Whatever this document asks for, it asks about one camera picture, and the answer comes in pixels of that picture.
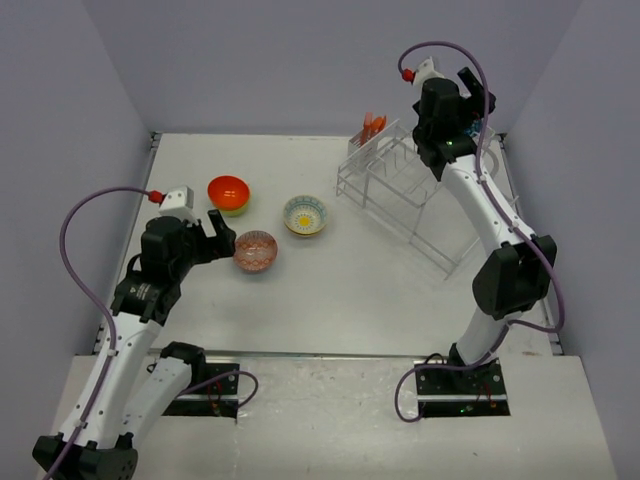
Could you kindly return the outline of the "lime green bowl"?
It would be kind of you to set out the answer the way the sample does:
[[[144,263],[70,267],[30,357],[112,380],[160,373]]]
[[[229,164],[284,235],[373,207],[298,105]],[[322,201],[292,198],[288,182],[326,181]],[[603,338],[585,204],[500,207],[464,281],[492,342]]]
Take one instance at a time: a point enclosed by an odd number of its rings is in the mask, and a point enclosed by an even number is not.
[[[217,206],[217,209],[221,212],[222,215],[226,217],[238,217],[243,215],[249,208],[250,201],[246,201],[242,205],[237,208],[223,208],[221,206]]]

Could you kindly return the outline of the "black bowl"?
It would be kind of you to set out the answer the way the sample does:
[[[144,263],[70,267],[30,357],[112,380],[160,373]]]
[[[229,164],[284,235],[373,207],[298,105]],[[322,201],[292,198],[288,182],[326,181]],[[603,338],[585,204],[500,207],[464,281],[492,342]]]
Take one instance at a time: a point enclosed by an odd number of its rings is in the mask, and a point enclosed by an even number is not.
[[[469,137],[479,136],[483,128],[483,121],[476,119],[472,124],[464,130],[464,134]]]

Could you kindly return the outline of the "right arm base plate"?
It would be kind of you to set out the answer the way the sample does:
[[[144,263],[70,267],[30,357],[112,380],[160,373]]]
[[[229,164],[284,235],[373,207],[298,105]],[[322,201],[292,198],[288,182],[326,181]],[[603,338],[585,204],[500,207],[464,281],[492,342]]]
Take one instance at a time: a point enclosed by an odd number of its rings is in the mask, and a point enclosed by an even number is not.
[[[511,414],[498,361],[473,371],[429,369],[415,374],[423,418],[501,417]]]

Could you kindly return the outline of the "blue yellow sun bowl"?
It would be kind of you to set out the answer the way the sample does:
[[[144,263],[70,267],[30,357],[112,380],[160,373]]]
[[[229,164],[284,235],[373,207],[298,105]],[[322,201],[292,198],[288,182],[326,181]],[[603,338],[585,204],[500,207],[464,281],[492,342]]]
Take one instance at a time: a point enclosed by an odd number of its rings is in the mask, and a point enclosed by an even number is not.
[[[310,230],[328,223],[326,205],[317,197],[297,195],[289,199],[283,208],[283,222],[298,225],[303,230]]]

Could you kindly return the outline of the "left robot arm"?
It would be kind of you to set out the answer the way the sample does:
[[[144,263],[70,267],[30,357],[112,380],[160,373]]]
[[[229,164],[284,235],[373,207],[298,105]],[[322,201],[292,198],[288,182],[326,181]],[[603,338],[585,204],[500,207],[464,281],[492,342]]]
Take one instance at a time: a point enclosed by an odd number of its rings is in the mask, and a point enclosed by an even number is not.
[[[202,349],[173,342],[151,377],[132,389],[189,271],[235,253],[236,234],[221,213],[211,210],[208,217],[212,237],[199,221],[160,216],[147,223],[141,251],[115,289],[108,333],[88,383],[58,433],[39,437],[34,446],[46,478],[132,478],[153,424],[179,393],[206,385]]]

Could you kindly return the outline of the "red patterned glass bowl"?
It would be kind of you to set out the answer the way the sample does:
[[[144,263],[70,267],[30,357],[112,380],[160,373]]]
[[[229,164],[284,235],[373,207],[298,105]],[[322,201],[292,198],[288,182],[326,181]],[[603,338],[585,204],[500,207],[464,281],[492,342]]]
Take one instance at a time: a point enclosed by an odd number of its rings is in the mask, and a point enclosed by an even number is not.
[[[277,255],[278,244],[271,234],[251,230],[237,237],[233,262],[243,272],[257,274],[268,270]]]

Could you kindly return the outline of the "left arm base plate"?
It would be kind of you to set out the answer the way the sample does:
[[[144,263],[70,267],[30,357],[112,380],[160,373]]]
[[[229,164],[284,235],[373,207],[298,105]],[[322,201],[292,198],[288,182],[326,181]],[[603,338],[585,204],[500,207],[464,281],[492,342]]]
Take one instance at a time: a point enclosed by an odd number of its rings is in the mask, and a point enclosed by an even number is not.
[[[229,375],[194,393],[177,398],[166,408],[163,416],[236,419],[238,385],[238,376]]]

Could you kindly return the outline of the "orange bowl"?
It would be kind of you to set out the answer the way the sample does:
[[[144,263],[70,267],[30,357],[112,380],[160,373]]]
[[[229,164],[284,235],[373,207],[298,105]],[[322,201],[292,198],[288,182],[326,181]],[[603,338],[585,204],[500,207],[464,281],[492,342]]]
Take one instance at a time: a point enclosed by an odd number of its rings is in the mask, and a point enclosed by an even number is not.
[[[217,209],[232,211],[243,208],[249,202],[251,191],[241,178],[222,175],[209,182],[207,194]]]

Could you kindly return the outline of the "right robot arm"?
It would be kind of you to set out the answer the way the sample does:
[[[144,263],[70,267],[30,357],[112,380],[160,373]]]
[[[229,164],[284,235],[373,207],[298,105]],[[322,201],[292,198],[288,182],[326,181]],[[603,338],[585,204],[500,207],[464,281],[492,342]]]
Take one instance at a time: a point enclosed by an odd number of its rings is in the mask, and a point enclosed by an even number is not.
[[[480,366],[491,361],[509,327],[546,297],[557,245],[519,218],[485,167],[482,138],[468,132],[495,106],[475,75],[464,68],[453,81],[421,66],[403,76],[420,91],[412,132],[420,160],[458,202],[486,253],[472,281],[476,310],[446,368],[448,385],[467,393],[481,382]]]

